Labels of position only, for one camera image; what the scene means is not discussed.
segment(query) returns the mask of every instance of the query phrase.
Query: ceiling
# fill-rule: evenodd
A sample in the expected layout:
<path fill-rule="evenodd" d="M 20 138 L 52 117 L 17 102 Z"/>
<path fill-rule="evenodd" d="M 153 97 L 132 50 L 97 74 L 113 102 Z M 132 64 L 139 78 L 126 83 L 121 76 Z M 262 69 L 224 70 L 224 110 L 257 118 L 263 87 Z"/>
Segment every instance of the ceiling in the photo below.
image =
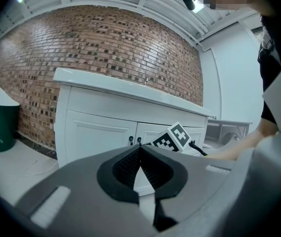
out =
<path fill-rule="evenodd" d="M 192 45 L 251 15 L 250 8 L 238 11 L 215 11 L 204 7 L 197 14 L 182 0 L 9 0 L 0 13 L 0 37 L 24 21 L 54 9 L 74 5 L 115 6 L 153 18 L 173 29 Z"/>

